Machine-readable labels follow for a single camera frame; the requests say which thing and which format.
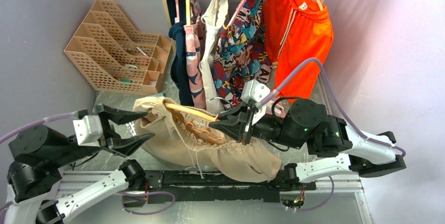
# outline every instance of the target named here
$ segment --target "orange garment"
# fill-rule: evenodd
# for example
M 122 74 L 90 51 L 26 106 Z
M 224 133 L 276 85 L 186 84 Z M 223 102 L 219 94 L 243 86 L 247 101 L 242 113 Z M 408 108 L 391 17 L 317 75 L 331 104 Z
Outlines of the orange garment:
M 320 10 L 313 0 L 266 0 L 264 45 L 273 62 L 278 61 L 276 87 L 303 60 L 315 57 L 324 63 L 334 33 L 326 6 Z M 309 98 L 319 74 L 311 62 L 281 90 L 280 96 Z

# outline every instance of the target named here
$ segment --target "white garment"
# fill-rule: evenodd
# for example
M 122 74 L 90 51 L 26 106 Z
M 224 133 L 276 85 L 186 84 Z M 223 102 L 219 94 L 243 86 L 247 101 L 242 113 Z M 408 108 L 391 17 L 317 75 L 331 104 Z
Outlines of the white garment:
M 227 0 L 219 0 L 218 2 L 218 17 L 215 23 L 215 4 L 216 0 L 211 0 L 209 7 L 203 14 L 201 20 L 206 24 L 206 47 L 199 63 L 199 70 L 203 76 L 204 91 L 206 93 L 206 100 L 218 97 L 215 83 L 211 72 L 214 66 L 214 59 L 216 54 L 216 46 L 219 40 L 221 27 L 226 21 L 226 16 L 229 9 Z M 223 105 L 219 100 L 206 102 L 206 110 L 212 114 L 218 114 L 224 110 Z

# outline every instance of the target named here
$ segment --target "storage bin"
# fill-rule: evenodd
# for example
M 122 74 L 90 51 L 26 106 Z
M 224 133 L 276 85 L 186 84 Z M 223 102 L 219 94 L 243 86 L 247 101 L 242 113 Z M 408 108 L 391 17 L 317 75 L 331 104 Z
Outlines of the storage bin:
M 98 43 L 102 46 L 117 62 L 122 66 L 125 64 L 131 64 L 137 66 L 139 69 L 159 71 L 164 72 L 165 63 L 168 60 L 168 54 L 161 50 L 159 47 L 155 48 L 153 51 L 152 46 L 139 45 L 144 52 L 147 53 L 147 57 L 140 53 L 136 49 L 136 45 L 133 45 L 131 52 L 133 54 L 127 53 L 120 45 L 117 43 L 111 35 L 100 25 L 83 23 L 79 26 L 74 36 L 78 37 L 90 37 L 94 40 L 94 43 Z M 88 46 L 88 40 L 84 39 L 81 43 L 84 43 L 84 47 Z
M 64 52 L 95 90 L 147 95 L 161 92 L 164 75 L 123 67 L 92 38 L 74 36 Z
M 153 46 L 148 44 L 139 44 L 134 41 L 132 41 L 128 35 L 122 30 L 122 28 L 114 21 L 114 19 L 105 12 L 95 12 L 95 11 L 89 11 L 85 19 L 83 20 L 84 24 L 97 24 L 101 25 L 105 31 L 107 31 L 111 37 L 116 40 L 116 42 L 121 45 L 121 47 L 127 51 L 128 53 L 132 55 L 138 55 L 140 52 L 136 49 L 136 46 L 138 47 L 144 47 L 146 50 L 144 51 L 146 54 L 148 54 L 150 57 L 151 54 L 156 52 L 164 51 L 159 46 Z
M 170 52 L 172 42 L 168 38 L 158 34 L 142 33 L 137 30 L 116 2 L 111 0 L 96 0 L 91 10 L 108 13 L 133 42 L 159 46 L 164 49 L 164 51 Z

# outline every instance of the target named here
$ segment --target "drawstring cord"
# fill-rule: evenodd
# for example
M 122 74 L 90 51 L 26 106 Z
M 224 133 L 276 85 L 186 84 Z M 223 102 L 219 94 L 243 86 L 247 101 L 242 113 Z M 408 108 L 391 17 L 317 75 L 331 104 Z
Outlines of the drawstring cord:
M 281 39 L 281 42 L 280 42 L 281 48 L 280 48 L 280 51 L 278 51 L 278 59 L 280 59 L 281 51 L 283 50 L 284 44 L 285 44 L 286 40 L 288 39 L 288 35 L 291 30 L 292 23 L 295 20 L 295 16 L 296 16 L 296 10 L 291 9 L 291 14 L 289 15 L 289 20 L 288 20 L 288 26 L 286 27 L 286 30 L 284 31 L 284 34 L 283 34 L 283 38 Z
M 190 149 L 188 149 L 188 154 L 190 155 L 190 159 L 192 160 L 192 166 L 189 166 L 189 167 L 185 168 L 184 170 L 188 170 L 190 168 L 195 168 L 196 166 L 198 166 L 198 170 L 199 170 L 199 174 L 201 175 L 201 179 L 204 179 L 203 171 L 201 170 L 201 167 L 199 166 L 198 152 L 195 152 L 195 153 L 196 153 L 196 164 L 193 161 L 192 152 L 190 151 Z

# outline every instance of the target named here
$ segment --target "pink garment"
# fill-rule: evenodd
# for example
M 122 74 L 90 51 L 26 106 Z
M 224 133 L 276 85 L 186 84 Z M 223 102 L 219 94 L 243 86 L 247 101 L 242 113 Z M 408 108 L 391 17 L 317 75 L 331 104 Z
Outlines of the pink garment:
M 206 28 L 201 21 L 202 11 L 198 0 L 190 0 L 191 25 L 184 26 L 187 59 L 187 75 L 195 107 L 206 109 L 203 77 L 198 69 L 201 52 L 204 52 Z
M 195 108 L 206 108 L 206 95 L 204 92 L 203 77 L 198 70 L 198 64 L 201 61 L 201 50 L 199 38 L 197 35 L 197 24 L 184 26 L 185 30 L 185 46 L 187 59 L 187 74 L 190 92 L 195 103 Z

